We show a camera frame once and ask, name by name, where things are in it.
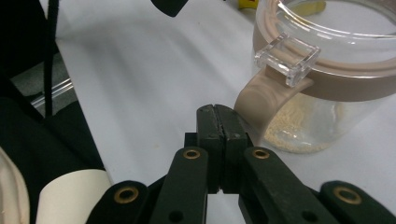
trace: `glass jar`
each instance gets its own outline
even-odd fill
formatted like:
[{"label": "glass jar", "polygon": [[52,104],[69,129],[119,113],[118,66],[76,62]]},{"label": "glass jar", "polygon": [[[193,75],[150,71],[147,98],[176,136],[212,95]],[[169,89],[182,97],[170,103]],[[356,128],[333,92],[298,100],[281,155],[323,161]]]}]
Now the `glass jar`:
[{"label": "glass jar", "polygon": [[396,1],[261,0],[253,50],[235,110],[276,148],[322,150],[396,92]]}]

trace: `black object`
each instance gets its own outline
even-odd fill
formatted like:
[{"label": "black object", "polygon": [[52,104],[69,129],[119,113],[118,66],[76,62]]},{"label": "black object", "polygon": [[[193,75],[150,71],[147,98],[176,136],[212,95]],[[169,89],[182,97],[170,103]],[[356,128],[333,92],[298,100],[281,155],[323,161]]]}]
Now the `black object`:
[{"label": "black object", "polygon": [[188,0],[151,0],[152,4],[167,16],[175,17]]},{"label": "black object", "polygon": [[17,102],[0,94],[0,147],[23,176],[31,223],[40,191],[49,182],[78,170],[105,169],[78,102],[49,119],[34,120]]},{"label": "black object", "polygon": [[271,150],[254,147],[238,115],[223,105],[197,110],[197,133],[186,133],[168,175],[148,188],[111,187],[87,223],[205,223],[207,193],[239,194],[246,223],[396,223],[363,190],[341,181],[320,193],[306,187]]},{"label": "black object", "polygon": [[0,67],[0,97],[7,97],[16,102],[24,114],[35,121],[41,121],[43,116],[30,104],[15,85],[8,79],[2,67]]},{"label": "black object", "polygon": [[38,0],[2,1],[0,66],[15,77],[43,62],[46,19]]}]

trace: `screw hole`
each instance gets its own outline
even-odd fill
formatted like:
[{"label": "screw hole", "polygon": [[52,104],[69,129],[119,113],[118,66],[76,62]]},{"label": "screw hole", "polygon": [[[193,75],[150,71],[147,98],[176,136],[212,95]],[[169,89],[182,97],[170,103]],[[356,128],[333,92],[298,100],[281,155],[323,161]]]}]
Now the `screw hole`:
[{"label": "screw hole", "polygon": [[169,220],[171,222],[178,223],[183,220],[183,213],[180,211],[173,211],[169,214]]},{"label": "screw hole", "polygon": [[301,215],[308,222],[317,222],[318,221],[317,215],[315,215],[315,213],[313,213],[313,212],[303,211],[301,213]]},{"label": "screw hole", "polygon": [[253,156],[257,159],[267,159],[270,157],[270,154],[263,149],[256,149],[253,151]]},{"label": "screw hole", "polygon": [[194,159],[197,159],[198,157],[200,157],[201,153],[199,151],[195,150],[195,149],[190,149],[190,150],[185,151],[183,153],[183,156],[186,159],[194,160]]},{"label": "screw hole", "polygon": [[114,194],[114,201],[116,203],[131,203],[139,195],[139,190],[135,187],[123,187]]},{"label": "screw hole", "polygon": [[346,187],[337,187],[333,191],[334,195],[344,203],[360,204],[361,196],[352,189]]}]

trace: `black cable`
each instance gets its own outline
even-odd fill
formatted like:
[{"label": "black cable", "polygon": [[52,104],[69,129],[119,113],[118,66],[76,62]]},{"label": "black cable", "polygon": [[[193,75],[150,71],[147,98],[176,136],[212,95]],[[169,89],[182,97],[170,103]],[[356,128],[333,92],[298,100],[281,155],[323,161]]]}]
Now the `black cable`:
[{"label": "black cable", "polygon": [[46,47],[44,52],[44,99],[46,101],[46,117],[52,116],[52,65],[58,10],[59,0],[49,0]]}]

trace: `beige jar lid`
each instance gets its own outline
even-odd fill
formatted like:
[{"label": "beige jar lid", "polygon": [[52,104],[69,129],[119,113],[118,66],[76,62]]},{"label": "beige jar lid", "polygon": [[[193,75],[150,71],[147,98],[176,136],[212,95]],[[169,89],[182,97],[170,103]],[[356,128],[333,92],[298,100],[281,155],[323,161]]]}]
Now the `beige jar lid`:
[{"label": "beige jar lid", "polygon": [[[376,9],[385,8],[388,17],[396,22],[396,1],[394,0],[352,0]],[[279,5],[291,0],[266,0],[271,14],[264,15],[263,22],[256,22],[253,36],[255,51],[262,49],[276,39],[280,32],[274,15]],[[396,36],[390,35],[391,43],[396,43]],[[314,85],[302,93],[320,99],[338,102],[361,102],[383,98],[396,92],[396,55],[394,58],[374,63],[342,63],[318,58],[315,66],[306,76]]]}]

